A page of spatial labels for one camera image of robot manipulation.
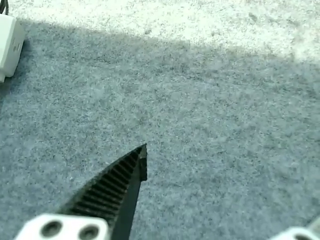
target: white plug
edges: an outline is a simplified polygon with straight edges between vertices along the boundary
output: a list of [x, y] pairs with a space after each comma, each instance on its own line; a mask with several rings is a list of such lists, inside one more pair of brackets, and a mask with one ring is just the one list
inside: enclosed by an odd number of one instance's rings
[[25, 37], [15, 17], [0, 14], [0, 83], [15, 74]]

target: ridged black rubber pad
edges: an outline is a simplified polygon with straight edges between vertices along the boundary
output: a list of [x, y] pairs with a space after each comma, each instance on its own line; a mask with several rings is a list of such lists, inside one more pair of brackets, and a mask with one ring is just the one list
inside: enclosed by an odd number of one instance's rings
[[90, 180], [59, 214], [105, 219], [111, 239], [129, 239], [142, 181], [147, 180], [147, 145], [119, 158]]

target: screw hole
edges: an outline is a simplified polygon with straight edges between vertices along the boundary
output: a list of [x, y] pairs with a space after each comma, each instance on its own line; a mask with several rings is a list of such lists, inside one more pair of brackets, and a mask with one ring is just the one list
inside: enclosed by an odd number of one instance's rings
[[41, 230], [42, 236], [45, 238], [52, 238], [56, 236], [62, 228], [62, 223], [59, 221], [51, 221], [43, 226]]
[[99, 228], [97, 226], [86, 226], [81, 230], [79, 238], [81, 240], [94, 240], [99, 234]]
[[310, 237], [308, 236], [303, 236], [303, 235], [295, 235], [294, 236], [295, 240], [312, 240]]

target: gray carpet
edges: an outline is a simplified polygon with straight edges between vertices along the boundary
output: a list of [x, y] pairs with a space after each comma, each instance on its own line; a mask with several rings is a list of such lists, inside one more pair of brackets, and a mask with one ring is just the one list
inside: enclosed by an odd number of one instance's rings
[[320, 213], [320, 2], [16, 0], [0, 233], [147, 143], [132, 240], [265, 240]]

